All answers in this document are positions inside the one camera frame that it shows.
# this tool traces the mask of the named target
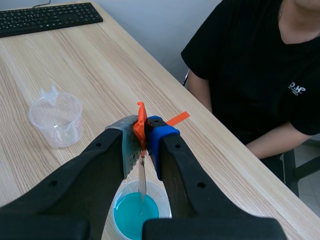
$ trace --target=screw hole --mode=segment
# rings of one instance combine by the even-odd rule
[[[206,187],[204,182],[198,182],[197,184],[198,188],[204,189]]]
[[[51,182],[49,182],[49,187],[55,187],[55,186],[57,186],[57,184],[58,184],[58,182],[57,181],[51,181]]]

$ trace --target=black t-shirt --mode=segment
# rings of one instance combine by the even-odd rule
[[[209,80],[213,114],[244,144],[290,122],[320,133],[320,37],[285,44],[281,0],[223,0],[181,55]]]

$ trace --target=person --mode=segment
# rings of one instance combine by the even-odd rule
[[[278,178],[320,133],[320,0],[222,0],[181,56],[189,91]]]

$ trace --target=clear plastic cup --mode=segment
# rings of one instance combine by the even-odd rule
[[[116,221],[115,221],[115,206],[117,205],[118,201],[121,200],[124,196],[139,192],[139,180],[134,180],[128,183],[123,183],[115,197],[113,199],[113,203],[111,206],[111,218],[113,222],[113,227],[116,233],[123,239],[123,240],[131,240],[130,238],[126,237],[118,228]],[[159,210],[159,218],[171,218],[171,209],[168,200],[167,193],[160,187],[158,184],[152,181],[146,181],[146,195],[151,197],[156,206]]]
[[[53,147],[67,147],[76,143],[82,133],[82,104],[72,94],[41,89],[41,98],[29,110],[29,119],[45,140]]]

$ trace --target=white wall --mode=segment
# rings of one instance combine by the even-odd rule
[[[221,0],[96,0],[175,78],[187,67],[180,52]],[[0,10],[28,8],[49,0],[0,0]],[[72,2],[51,0],[52,4]]]

